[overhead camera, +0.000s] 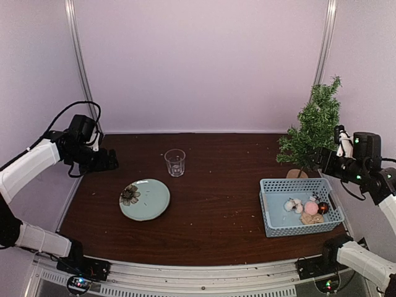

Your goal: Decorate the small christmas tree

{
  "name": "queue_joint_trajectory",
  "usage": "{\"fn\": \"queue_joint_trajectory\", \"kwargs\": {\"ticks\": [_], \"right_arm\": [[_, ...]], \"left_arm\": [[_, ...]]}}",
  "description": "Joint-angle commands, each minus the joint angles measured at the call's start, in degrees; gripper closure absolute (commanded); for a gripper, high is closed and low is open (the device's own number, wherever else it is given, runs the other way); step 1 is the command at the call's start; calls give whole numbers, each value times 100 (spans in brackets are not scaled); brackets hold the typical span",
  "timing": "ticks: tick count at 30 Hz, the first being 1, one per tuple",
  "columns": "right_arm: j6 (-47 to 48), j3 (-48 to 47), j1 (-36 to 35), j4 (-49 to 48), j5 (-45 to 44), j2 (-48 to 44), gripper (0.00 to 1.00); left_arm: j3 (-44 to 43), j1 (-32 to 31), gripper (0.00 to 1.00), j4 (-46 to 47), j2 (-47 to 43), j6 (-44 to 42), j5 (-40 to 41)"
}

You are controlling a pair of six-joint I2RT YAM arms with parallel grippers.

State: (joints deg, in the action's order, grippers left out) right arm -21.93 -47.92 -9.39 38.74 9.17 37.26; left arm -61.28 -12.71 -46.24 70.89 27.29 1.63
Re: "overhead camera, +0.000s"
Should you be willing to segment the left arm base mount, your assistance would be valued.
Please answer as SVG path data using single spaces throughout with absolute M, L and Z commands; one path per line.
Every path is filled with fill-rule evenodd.
M 106 260 L 83 257 L 77 263 L 68 258 L 57 258 L 56 268 L 71 276 L 66 281 L 66 288 L 74 296 L 86 294 L 94 283 L 107 281 L 111 264 Z

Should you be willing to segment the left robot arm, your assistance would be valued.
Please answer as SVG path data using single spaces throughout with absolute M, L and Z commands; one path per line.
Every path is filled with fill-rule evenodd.
M 89 173 L 119 168 L 115 150 L 100 148 L 101 135 L 80 137 L 68 132 L 51 131 L 36 146 L 27 148 L 15 160 L 1 167 L 1 248 L 20 247 L 65 257 L 65 265 L 76 275 L 84 274 L 89 262 L 72 241 L 17 218 L 9 207 L 13 198 L 46 169 L 64 162 L 73 170 L 79 166 L 79 178 Z

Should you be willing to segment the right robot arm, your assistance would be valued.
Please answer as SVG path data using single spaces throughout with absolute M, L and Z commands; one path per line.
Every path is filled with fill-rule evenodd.
M 348 157 L 319 148 L 312 160 L 324 174 L 357 184 L 362 195 L 369 194 L 395 230 L 395 168 L 381 166 L 380 152 L 359 148 Z M 395 263 L 368 251 L 350 236 L 326 241 L 317 260 L 317 268 L 323 273 L 330 273 L 339 264 L 371 281 L 384 296 L 395 296 Z

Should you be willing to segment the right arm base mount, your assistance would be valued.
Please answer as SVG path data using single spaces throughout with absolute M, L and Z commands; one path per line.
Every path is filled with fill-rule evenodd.
M 326 295 L 337 294 L 344 289 L 354 274 L 342 285 L 341 272 L 348 267 L 337 262 L 337 252 L 341 245 L 342 242 L 331 239 L 324 243 L 321 255 L 298 258 L 295 266 L 299 279 L 313 278 L 317 290 Z

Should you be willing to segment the small green christmas tree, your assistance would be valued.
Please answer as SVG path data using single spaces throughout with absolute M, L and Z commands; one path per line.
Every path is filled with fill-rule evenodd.
M 317 148 L 335 150 L 334 128 L 340 122 L 341 103 L 336 99 L 342 86 L 340 76 L 332 77 L 330 84 L 315 84 L 311 88 L 309 102 L 298 113 L 299 126 L 291 126 L 285 136 L 279 138 L 278 163 L 296 166 L 286 175 L 288 178 L 304 178 L 315 170 L 311 156 Z

